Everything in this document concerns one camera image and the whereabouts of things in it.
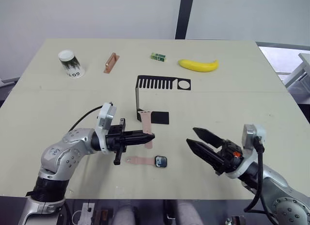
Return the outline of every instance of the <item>black pole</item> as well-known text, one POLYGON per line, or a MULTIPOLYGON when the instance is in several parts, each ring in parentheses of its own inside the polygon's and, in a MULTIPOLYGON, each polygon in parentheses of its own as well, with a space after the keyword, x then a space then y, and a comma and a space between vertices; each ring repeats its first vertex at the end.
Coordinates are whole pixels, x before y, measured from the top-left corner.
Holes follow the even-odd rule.
POLYGON ((184 40, 186 37, 187 26, 192 9, 193 0, 181 0, 178 24, 176 26, 175 39, 184 40))

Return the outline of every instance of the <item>yellow banana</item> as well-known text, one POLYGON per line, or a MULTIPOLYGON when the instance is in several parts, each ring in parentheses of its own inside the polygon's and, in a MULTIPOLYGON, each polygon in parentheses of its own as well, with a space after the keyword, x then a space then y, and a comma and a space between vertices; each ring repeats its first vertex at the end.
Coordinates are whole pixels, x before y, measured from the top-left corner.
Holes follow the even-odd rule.
POLYGON ((211 72, 218 68, 218 60, 212 63, 200 63, 191 60, 179 60, 179 65, 197 72, 211 72))

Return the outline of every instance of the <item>paper cup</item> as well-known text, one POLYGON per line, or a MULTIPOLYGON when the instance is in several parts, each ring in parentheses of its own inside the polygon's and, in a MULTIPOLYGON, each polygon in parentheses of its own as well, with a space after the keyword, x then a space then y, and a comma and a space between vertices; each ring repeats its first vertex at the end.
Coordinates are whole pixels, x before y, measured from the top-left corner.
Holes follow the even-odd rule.
POLYGON ((71 50, 61 51, 58 58, 70 78, 79 78, 85 74, 84 69, 71 50))

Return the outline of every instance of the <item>pink watch strap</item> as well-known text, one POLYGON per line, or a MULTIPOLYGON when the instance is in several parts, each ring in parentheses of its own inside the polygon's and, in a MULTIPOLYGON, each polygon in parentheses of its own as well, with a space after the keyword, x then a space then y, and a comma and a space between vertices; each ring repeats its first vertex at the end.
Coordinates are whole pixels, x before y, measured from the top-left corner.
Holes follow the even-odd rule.
MULTIPOLYGON (((151 132, 151 113, 152 112, 151 111, 138 111, 138 113, 141 116, 143 133, 152 134, 151 132)), ((152 141, 146 143, 145 147, 147 149, 151 149, 153 147, 152 141)))
POLYGON ((135 165, 155 165, 154 158, 129 156, 127 162, 135 165))

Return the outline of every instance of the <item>small green box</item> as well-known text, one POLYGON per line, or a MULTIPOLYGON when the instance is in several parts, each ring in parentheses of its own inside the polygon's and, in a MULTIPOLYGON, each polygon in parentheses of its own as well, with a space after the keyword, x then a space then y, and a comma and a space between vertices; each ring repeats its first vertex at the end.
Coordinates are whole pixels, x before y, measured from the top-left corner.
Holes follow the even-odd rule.
POLYGON ((151 59, 159 60, 159 61, 165 62, 166 56, 153 52, 153 53, 151 54, 151 59))

